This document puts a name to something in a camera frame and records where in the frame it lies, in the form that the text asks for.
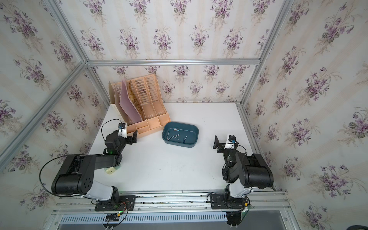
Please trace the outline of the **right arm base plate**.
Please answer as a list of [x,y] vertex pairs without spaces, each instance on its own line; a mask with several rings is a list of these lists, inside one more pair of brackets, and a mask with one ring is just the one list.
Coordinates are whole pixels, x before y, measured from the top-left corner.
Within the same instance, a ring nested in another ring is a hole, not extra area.
[[245,209],[250,205],[248,197],[245,198],[233,198],[224,193],[208,193],[207,202],[210,203],[211,209]]

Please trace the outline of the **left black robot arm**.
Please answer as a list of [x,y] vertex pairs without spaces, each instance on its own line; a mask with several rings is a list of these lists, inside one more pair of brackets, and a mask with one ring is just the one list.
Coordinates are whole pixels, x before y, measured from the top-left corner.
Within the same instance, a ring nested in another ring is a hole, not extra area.
[[94,180],[96,170],[119,167],[124,148],[137,143],[138,131],[129,136],[126,123],[118,121],[118,129],[104,138],[105,149],[102,154],[65,156],[50,190],[42,182],[42,171],[39,172],[38,179],[42,188],[57,197],[82,196],[100,202],[120,203],[119,191],[115,186],[106,186]]

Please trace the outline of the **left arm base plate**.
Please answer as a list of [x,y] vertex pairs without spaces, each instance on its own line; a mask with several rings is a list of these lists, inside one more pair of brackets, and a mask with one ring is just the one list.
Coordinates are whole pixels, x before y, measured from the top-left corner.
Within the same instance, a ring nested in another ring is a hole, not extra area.
[[94,210],[96,212],[106,212],[106,211],[132,211],[134,209],[134,203],[136,201],[136,196],[134,195],[121,195],[118,201],[97,201]]

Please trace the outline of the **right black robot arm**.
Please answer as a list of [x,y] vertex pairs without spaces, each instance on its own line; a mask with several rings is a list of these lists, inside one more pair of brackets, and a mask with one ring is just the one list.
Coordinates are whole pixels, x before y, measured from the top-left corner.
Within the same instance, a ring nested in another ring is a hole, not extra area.
[[230,135],[224,143],[217,136],[214,137],[213,148],[224,159],[221,173],[227,183],[223,195],[225,202],[241,201],[253,189],[262,190],[274,185],[274,176],[263,156],[258,153],[248,155],[246,150],[240,152],[239,147],[234,135]]

